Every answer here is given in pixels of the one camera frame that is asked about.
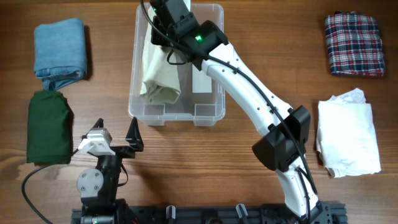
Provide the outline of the plaid flannel shirt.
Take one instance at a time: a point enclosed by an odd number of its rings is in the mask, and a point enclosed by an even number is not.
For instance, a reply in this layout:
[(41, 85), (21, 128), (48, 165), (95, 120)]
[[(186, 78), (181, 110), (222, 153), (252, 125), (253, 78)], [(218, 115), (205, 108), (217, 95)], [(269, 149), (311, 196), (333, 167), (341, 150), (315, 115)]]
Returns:
[(377, 20), (358, 12), (325, 19), (326, 49), (334, 76), (383, 77), (386, 73)]

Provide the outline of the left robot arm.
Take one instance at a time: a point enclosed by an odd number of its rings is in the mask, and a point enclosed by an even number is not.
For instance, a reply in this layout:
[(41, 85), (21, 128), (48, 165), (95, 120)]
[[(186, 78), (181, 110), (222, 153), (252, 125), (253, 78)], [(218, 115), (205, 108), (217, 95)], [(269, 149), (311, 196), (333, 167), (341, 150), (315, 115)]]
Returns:
[(123, 159), (133, 159), (136, 152), (144, 150), (137, 118), (132, 119), (125, 140), (127, 146), (112, 146), (112, 137), (101, 118), (81, 137), (78, 150), (98, 161), (95, 168), (84, 170), (77, 178), (82, 208), (72, 211), (72, 223), (139, 222), (126, 201), (116, 198), (118, 187), (126, 185), (119, 182), (120, 173), (126, 171)]

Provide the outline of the cream cloth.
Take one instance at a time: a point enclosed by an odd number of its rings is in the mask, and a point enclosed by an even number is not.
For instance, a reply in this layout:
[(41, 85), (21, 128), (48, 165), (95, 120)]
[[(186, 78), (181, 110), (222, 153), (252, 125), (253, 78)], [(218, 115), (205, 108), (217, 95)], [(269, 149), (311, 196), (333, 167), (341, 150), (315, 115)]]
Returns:
[(151, 42), (152, 26), (148, 25), (142, 53), (142, 85), (140, 95), (149, 103), (174, 104), (180, 94), (176, 65), (170, 65), (167, 56), (172, 48)]

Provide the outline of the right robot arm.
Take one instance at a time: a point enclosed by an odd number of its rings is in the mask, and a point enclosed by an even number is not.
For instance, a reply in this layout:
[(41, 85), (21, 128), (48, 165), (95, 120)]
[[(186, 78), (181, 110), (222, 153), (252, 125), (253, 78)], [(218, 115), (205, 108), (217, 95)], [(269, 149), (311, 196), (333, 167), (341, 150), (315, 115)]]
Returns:
[(183, 1), (151, 1), (155, 15), (147, 21), (180, 58), (217, 81), (244, 110), (261, 135), (252, 147), (260, 162), (277, 173), (285, 205), (300, 223), (321, 214), (305, 143), (310, 113), (293, 109), (248, 69), (223, 31), (212, 21), (199, 24)]

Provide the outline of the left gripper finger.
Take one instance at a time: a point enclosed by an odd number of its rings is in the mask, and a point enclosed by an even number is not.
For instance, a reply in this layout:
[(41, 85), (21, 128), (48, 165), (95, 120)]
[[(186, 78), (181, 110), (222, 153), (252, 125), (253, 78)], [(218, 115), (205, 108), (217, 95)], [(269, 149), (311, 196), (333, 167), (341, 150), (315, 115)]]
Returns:
[[(92, 128), (103, 128), (104, 127), (104, 120), (102, 118), (99, 118), (96, 123), (93, 125)], [(87, 134), (84, 134), (81, 136), (82, 139), (86, 139), (87, 138)]]
[(142, 152), (144, 150), (144, 143), (139, 132), (136, 117), (132, 118), (125, 140), (129, 143), (129, 147), (133, 148), (135, 151)]

